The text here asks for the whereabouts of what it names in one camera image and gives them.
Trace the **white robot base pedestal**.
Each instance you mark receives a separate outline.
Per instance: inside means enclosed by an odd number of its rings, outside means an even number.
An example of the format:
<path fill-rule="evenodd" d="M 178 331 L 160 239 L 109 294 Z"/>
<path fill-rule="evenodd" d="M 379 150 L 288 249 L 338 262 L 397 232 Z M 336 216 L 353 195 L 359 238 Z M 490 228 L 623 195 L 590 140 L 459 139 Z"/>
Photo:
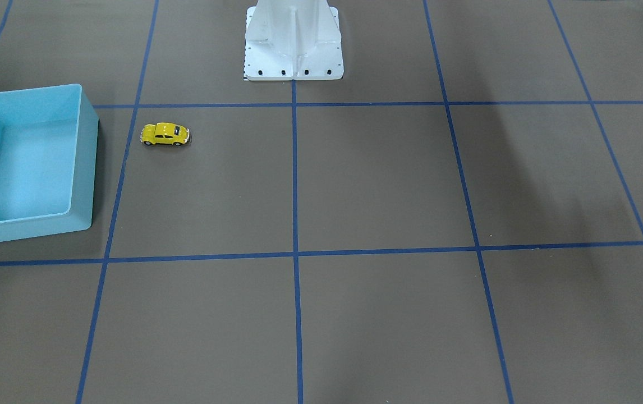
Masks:
<path fill-rule="evenodd" d="M 340 80 L 339 11 L 327 1 L 258 1 L 245 13 L 245 80 Z"/>

